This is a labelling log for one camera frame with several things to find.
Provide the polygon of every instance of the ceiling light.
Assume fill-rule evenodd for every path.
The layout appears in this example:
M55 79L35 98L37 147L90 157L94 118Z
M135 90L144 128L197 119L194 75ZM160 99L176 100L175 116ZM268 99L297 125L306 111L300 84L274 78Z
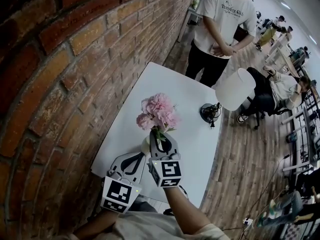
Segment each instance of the ceiling light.
M291 8L290 8L288 5L286 5L284 2L281 2L281 4L282 4L284 7L288 8L289 10L291 10Z
M314 40L311 35L309 35L309 37L310 37L310 39L317 45L316 40Z

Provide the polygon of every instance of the red brick wall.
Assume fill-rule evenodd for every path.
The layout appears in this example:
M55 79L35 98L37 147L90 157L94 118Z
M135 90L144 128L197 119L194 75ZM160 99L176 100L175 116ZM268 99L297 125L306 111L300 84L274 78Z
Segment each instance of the red brick wall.
M0 0L0 239L50 239L91 212L90 173L191 0Z

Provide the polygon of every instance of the wooden floor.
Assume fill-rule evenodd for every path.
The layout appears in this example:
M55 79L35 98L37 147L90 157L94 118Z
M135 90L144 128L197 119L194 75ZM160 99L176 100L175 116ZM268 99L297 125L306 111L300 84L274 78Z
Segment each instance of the wooden floor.
M164 63L165 67L185 73L192 30L192 27L188 27L181 43L174 45ZM217 84L238 68L254 67L262 72L264 61L264 53L256 50L252 43L232 57ZM256 125L254 116L239 125L236 120L238 114L239 110L223 110L219 142L201 205L202 211L222 230L243 226L243 219L249 215L252 205L276 171L264 195L252 209L250 218L256 218L288 184L282 168L291 163L291 158L281 161L291 153L286 143L290 125L281 124L289 116L288 113L271 117L266 115L256 131L253 130ZM250 240L270 240L275 231L275 227L254 228L245 231L245 236ZM226 230L225 233L230 239L238 240L242 229Z

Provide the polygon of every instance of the table lamp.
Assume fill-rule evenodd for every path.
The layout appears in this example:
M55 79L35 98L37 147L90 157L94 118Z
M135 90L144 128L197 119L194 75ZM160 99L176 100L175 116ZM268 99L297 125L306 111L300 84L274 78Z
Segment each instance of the table lamp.
M237 110L256 87L255 79L244 68L239 68L215 89L218 104L204 104L200 108L202 119L215 126L215 121L221 114L221 106L229 111Z

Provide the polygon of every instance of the pink flower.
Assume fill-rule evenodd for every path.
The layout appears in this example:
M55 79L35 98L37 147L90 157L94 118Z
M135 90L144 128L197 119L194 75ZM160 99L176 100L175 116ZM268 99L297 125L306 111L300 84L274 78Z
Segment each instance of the pink flower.
M141 104L143 113L150 113L154 116L156 116L158 111L173 112L174 110L170 98L164 93L158 93L150 98L144 99Z
M143 130L149 130L156 125L155 121L145 113L138 115L136 118L136 124Z
M159 110L153 120L156 125L166 132L169 128L176 127L180 118L171 111Z

